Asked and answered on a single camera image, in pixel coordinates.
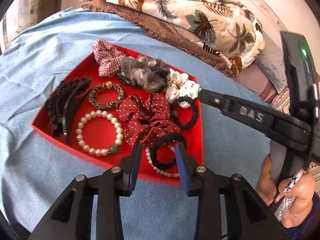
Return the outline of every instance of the pink gingham scrunchie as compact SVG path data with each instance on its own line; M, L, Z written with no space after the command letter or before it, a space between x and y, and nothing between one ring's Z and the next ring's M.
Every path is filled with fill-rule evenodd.
M125 54L103 39L97 39L92 50L96 62L100 65L98 75L100 77L114 77Z

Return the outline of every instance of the blue bedsheet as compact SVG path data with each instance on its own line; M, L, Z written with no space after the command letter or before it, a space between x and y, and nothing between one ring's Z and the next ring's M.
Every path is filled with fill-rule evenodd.
M263 104L213 67L147 37L116 15L71 8L52 15L23 31L0 56L0 208L10 222L30 231L77 174L104 171L51 145L30 127L50 91L91 53L98 38L161 58L196 76L204 89ZM202 104L201 112L204 164L217 174L240 173L255 186L269 139L217 109ZM180 187L138 180L132 197L121 198L121 208L125 239L193 239L197 198L187 198Z

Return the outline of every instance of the pillow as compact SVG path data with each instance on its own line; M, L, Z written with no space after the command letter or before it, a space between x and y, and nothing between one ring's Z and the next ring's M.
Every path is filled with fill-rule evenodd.
M274 84L280 94L288 85L282 49L262 31L266 47L257 58L257 65Z
M266 103L271 103L278 94L270 79L255 63L242 70L233 79L240 85L254 91Z

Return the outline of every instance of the finger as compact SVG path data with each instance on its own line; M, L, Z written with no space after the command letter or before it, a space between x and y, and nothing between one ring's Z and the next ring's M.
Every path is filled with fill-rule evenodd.
M281 192L291 181L291 179L285 179L279 184L279 192ZM299 179L299 181L290 189L285 196L297 197L300 201L309 201L313 197L313 193L316 189L316 183L312 175L308 172Z
M270 171L271 158L268 155L262 163L260 177L256 186L256 192L268 206L273 202L277 192L276 184L271 179Z
M283 190L291 179L285 179L279 185L279 191ZM294 187L285 196L296 199L286 214L283 215L281 222L284 227L296 227L300 225L308 216L312 209L312 197L315 191L315 181L310 173L304 174Z

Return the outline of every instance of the brown fleece blanket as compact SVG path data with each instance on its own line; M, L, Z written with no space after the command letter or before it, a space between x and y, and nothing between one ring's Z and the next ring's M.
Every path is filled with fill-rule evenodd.
M144 29L149 37L170 44L199 58L218 69L225 76L234 76L237 74L236 62L232 64L233 67L229 69L226 66L226 62L214 54L214 50L209 47L201 48L182 38L176 29L168 22L128 7L108 3L105 0L92 0L88 4L83 5L82 8L89 8L94 12L114 13Z

